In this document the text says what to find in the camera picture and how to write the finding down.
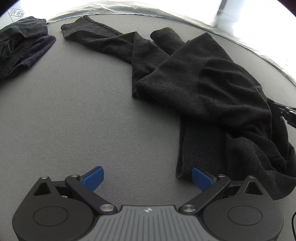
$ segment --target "blue gripper pad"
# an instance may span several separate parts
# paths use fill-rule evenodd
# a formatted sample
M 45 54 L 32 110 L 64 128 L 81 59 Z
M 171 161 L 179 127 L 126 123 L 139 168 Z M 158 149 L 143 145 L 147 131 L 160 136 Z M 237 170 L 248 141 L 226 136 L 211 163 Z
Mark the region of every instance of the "blue gripper pad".
M 192 169 L 192 181 L 202 192 L 204 192 L 209 187 L 214 185 L 214 183 L 217 181 L 217 178 L 194 167 Z
M 80 182 L 83 186 L 91 191 L 97 189 L 104 180 L 104 169 L 100 166 L 95 167 L 88 173 L 80 177 Z

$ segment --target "black cable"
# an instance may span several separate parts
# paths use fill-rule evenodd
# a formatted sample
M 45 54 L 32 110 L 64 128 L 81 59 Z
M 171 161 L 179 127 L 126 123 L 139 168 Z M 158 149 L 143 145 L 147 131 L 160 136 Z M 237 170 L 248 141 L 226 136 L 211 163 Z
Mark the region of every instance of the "black cable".
M 296 215 L 296 212 L 292 216 L 292 231 L 293 231 L 294 239 L 296 241 L 296 234 L 295 234 L 295 228 L 294 228 L 294 217 L 295 217 L 295 215 Z

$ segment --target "metal screw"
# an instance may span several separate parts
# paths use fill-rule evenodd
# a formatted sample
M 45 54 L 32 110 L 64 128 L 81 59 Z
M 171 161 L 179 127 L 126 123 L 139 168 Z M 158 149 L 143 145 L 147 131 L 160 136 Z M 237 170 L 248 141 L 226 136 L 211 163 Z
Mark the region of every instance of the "metal screw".
M 184 205 L 182 206 L 182 210 L 183 210 L 184 212 L 188 212 L 188 213 L 190 213 L 190 212 L 195 211 L 196 208 L 195 208 L 195 206 L 193 206 L 192 204 L 184 204 Z
M 103 211 L 103 212 L 111 212 L 114 210 L 114 206 L 112 204 L 109 204 L 109 203 L 106 203 L 106 204 L 103 204 L 100 206 L 100 209 Z

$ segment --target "black sweater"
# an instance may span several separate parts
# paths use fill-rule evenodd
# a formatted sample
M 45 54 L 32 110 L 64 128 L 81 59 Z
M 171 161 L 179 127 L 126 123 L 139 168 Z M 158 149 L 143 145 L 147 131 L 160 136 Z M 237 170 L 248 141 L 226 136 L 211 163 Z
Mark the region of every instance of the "black sweater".
M 296 156 L 284 120 L 261 85 L 208 34 L 186 44 L 171 29 L 122 34 L 89 17 L 64 24 L 66 39 L 131 63 L 132 95 L 181 114 L 176 173 L 194 165 L 233 180 L 258 178 L 273 199 L 296 185 Z

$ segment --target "black cloth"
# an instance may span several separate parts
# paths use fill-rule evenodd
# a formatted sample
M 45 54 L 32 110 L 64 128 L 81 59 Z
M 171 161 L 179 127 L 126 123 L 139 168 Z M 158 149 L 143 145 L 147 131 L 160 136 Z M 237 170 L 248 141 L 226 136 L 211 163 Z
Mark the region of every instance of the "black cloth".
M 0 30 L 0 80 L 13 69 L 33 43 L 47 35 L 45 19 L 27 17 Z
M 208 33 L 185 44 L 171 29 L 154 32 L 162 50 L 137 32 L 121 34 L 86 16 L 61 30 L 66 39 L 131 63 L 133 96 L 181 114 L 178 177 L 190 180 L 197 165 L 233 180 L 256 176 L 273 199 L 294 189 L 296 156 L 284 120 Z
M 19 62 L 13 66 L 6 78 L 15 78 L 21 72 L 31 68 L 51 48 L 55 41 L 56 37 L 52 35 L 38 38 Z

